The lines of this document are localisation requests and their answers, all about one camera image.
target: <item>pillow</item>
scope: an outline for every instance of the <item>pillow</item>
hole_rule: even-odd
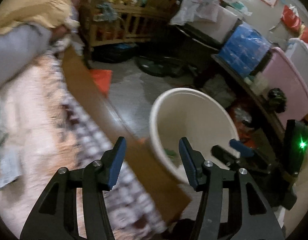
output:
[[[34,57],[45,52],[50,37],[49,29],[33,22],[0,35],[0,87]]]
[[[71,5],[71,0],[3,0],[0,34],[24,22],[36,22],[45,28],[60,26],[71,15]]]

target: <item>tile floor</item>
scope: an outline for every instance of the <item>tile floor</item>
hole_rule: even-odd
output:
[[[109,100],[138,138],[149,136],[149,117],[155,99],[163,92],[192,84],[192,77],[154,77],[142,72],[134,59],[118,64],[93,62],[92,68],[113,71]]]

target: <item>white plastic bag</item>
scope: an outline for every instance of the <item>white plastic bag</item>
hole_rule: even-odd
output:
[[[186,22],[209,20],[216,22],[219,0],[183,0],[179,12],[170,24],[184,25]]]

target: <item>green light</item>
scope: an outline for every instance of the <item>green light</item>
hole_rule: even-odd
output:
[[[303,149],[307,144],[305,142],[300,143],[300,148]]]

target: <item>blue plastic bag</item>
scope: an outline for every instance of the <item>blue plastic bag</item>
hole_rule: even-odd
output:
[[[219,52],[240,76],[248,76],[260,63],[271,44],[247,23],[236,28]]]

